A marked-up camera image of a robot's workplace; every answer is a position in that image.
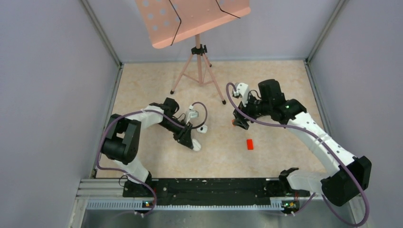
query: music stand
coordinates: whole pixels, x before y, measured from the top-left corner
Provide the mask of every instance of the music stand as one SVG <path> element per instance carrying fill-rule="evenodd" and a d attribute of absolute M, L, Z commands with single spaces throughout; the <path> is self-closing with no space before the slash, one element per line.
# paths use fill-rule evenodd
<path fill-rule="evenodd" d="M 186 76 L 201 86 L 214 83 L 222 103 L 225 104 L 206 55 L 207 47 L 200 43 L 200 34 L 249 14 L 249 0 L 135 0 L 135 2 L 154 48 L 164 48 L 195 36 L 196 46 L 191 49 L 192 53 L 172 87 L 171 94 L 174 93 L 182 76 Z M 198 79 L 184 73 L 193 55 L 197 55 Z M 204 82 L 202 58 L 212 78 L 209 82 Z"/>

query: gray wall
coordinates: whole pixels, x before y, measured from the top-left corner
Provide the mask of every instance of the gray wall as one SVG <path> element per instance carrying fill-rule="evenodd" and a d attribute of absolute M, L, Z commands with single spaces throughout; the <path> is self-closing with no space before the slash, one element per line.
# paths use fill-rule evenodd
<path fill-rule="evenodd" d="M 371 215 L 401 227 L 403 1 L 352 0 L 312 62 L 333 136 L 373 164 Z"/>
<path fill-rule="evenodd" d="M 78 0 L 0 3 L 1 227 L 66 227 L 117 67 Z"/>
<path fill-rule="evenodd" d="M 154 49 L 134 0 L 89 0 L 122 62 L 185 60 L 189 38 Z M 251 13 L 201 35 L 211 59 L 306 58 L 338 0 L 250 0 Z"/>

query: orange object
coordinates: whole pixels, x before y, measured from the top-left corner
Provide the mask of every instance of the orange object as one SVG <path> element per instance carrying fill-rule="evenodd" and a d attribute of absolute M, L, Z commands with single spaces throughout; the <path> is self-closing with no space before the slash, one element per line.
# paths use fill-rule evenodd
<path fill-rule="evenodd" d="M 246 144 L 248 146 L 248 150 L 253 150 L 253 141 L 251 139 L 247 139 Z"/>

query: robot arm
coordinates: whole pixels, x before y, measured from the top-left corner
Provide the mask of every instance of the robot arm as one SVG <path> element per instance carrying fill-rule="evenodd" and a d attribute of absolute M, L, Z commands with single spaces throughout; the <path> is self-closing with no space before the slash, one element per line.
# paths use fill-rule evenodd
<path fill-rule="evenodd" d="M 189 117 L 185 122 L 184 120 L 179 121 L 173 116 L 179 110 L 179 105 L 175 100 L 166 98 L 163 104 L 152 103 L 147 106 L 145 110 L 154 110 L 162 113 L 168 116 L 178 125 L 184 126 L 184 128 L 174 125 L 169 120 L 163 118 L 162 115 L 155 112 L 142 112 L 139 114 L 134 114 L 121 119 L 114 126 L 112 126 L 111 130 L 106 136 L 101 150 L 103 154 L 105 154 L 109 159 L 114 160 L 114 162 L 123 170 L 132 174 L 142 182 L 146 182 L 151 179 L 151 174 L 141 164 L 140 160 L 136 156 L 141 130 L 144 130 L 154 124 L 159 124 L 168 131 L 172 132 L 174 140 L 178 143 L 194 151 L 199 151 L 202 147 L 196 139 L 192 139 L 192 124 L 189 122 L 191 117 Z M 120 115 L 112 115 L 108 124 L 118 117 L 120 117 Z M 119 137 L 119 133 L 125 133 L 124 137 Z"/>
<path fill-rule="evenodd" d="M 323 142 L 336 153 L 338 158 L 353 173 L 361 187 L 368 187 L 371 172 L 371 162 L 365 157 L 357 158 L 349 151 L 336 143 L 322 128 L 320 128 L 306 108 L 297 100 L 286 100 L 281 92 L 279 83 L 274 80 L 266 80 L 258 84 L 261 99 L 257 99 L 249 92 L 249 86 L 245 83 L 237 83 L 232 92 L 234 97 L 241 97 L 239 109 L 248 116 L 256 119 L 269 115 L 274 121 L 281 124 L 297 126 L 313 132 L 318 138 L 310 134 L 292 128 L 287 128 L 297 136 L 310 151 L 320 160 L 327 173 L 301 171 L 291 168 L 282 171 L 279 179 L 284 191 L 308 190 L 324 194 L 330 202 L 342 206 L 359 192 L 346 172 L 341 169 L 339 163 L 322 145 Z M 234 125 L 248 129 L 247 119 L 234 110 Z"/>

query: tripod clamp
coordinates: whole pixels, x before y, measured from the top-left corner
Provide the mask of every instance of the tripod clamp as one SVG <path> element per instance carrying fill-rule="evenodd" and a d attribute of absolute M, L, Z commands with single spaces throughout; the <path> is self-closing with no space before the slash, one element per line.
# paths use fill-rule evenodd
<path fill-rule="evenodd" d="M 193 55 L 203 55 L 204 53 L 207 53 L 207 47 L 206 45 L 203 46 L 203 44 L 200 44 L 200 48 L 194 47 L 192 48 L 192 54 Z"/>

